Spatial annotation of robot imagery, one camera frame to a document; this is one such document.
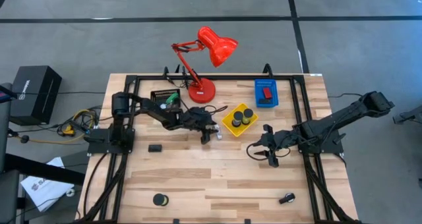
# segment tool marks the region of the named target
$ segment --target black box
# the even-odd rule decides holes
[[[11,122],[17,125],[48,124],[61,77],[49,66],[22,66],[13,82],[18,99],[11,104]]]

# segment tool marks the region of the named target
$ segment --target lamp base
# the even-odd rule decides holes
[[[204,86],[202,90],[194,82],[189,86],[189,96],[197,103],[208,103],[212,101],[216,95],[216,86],[211,80],[206,78],[201,78],[200,83]]]

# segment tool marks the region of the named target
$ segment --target concrete floor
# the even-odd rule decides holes
[[[299,16],[422,15],[422,0],[295,0]],[[106,18],[144,16],[290,15],[287,0],[6,0],[0,18]],[[109,73],[161,72],[179,64],[170,45],[194,40],[208,25],[239,41],[215,69],[207,53],[188,55],[198,72],[301,72],[291,22],[109,24],[0,24],[0,82],[19,66],[50,65],[61,91],[104,91]],[[392,116],[422,105],[422,21],[300,22],[311,73],[322,73],[329,94],[379,90],[396,107],[389,116],[362,119],[342,132],[347,172],[359,218],[367,223],[422,222],[421,125]],[[102,104],[101,95],[62,95],[51,123],[77,109]],[[355,98],[331,99],[333,111]],[[17,130],[23,129],[11,125]],[[48,131],[33,138],[57,139]],[[20,144],[7,151],[38,161],[86,146]],[[75,209],[34,223],[69,221]]]

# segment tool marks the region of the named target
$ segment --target blue container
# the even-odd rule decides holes
[[[260,99],[265,99],[264,88],[270,88],[272,98],[271,103],[259,103]],[[277,82],[273,79],[255,79],[255,101],[257,107],[271,108],[278,105]]]

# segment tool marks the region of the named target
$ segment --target black robotic arm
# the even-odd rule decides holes
[[[278,167],[276,151],[290,146],[299,146],[304,154],[343,152],[339,146],[345,134],[338,135],[337,130],[362,118],[381,117],[387,115],[394,104],[388,101],[381,92],[369,92],[344,109],[341,109],[320,120],[305,121],[293,126],[293,130],[281,130],[273,133],[270,125],[264,125],[266,133],[261,139],[251,144],[268,148],[255,155],[264,155],[273,167]]]
[[[134,114],[130,111],[130,102],[134,101],[136,108]],[[125,120],[139,114],[147,114],[161,122],[167,130],[184,128],[202,133],[201,144],[210,141],[210,135],[217,133],[212,120],[212,115],[203,107],[191,107],[185,112],[182,109],[166,111],[148,98],[142,98],[132,93],[117,92],[111,98],[111,114],[113,123],[105,129],[94,129],[84,139],[91,143],[107,143],[124,150],[131,150],[135,131],[125,126]]]

